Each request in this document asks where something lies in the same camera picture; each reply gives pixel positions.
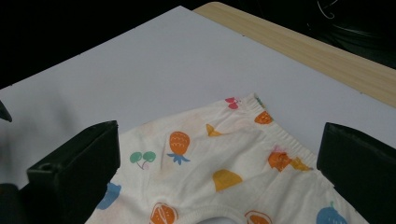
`wooden table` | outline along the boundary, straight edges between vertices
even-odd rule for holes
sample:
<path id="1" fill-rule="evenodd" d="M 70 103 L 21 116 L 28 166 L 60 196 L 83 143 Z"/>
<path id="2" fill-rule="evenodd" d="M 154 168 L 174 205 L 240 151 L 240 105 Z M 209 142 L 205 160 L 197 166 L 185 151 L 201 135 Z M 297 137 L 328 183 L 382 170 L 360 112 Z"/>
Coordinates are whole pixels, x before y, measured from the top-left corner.
<path id="1" fill-rule="evenodd" d="M 194 12 L 396 107 L 396 70 L 219 2 Z"/>

